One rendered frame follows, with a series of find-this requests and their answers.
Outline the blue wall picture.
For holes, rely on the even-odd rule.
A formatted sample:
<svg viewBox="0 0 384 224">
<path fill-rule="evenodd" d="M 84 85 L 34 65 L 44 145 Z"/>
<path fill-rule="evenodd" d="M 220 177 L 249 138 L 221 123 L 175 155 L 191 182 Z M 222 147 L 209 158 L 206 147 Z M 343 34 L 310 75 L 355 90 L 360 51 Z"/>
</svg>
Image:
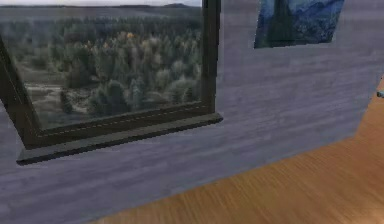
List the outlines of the blue wall picture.
<svg viewBox="0 0 384 224">
<path fill-rule="evenodd" d="M 329 43 L 344 0 L 259 0 L 254 48 Z"/>
</svg>

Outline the dark framed window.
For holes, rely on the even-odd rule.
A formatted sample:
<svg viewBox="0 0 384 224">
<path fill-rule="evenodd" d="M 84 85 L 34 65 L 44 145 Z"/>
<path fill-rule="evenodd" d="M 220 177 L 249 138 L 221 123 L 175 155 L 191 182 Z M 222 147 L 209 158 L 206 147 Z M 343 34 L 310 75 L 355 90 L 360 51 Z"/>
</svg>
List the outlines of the dark framed window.
<svg viewBox="0 0 384 224">
<path fill-rule="evenodd" d="M 210 125 L 220 0 L 0 0 L 0 102 L 30 164 Z"/>
</svg>

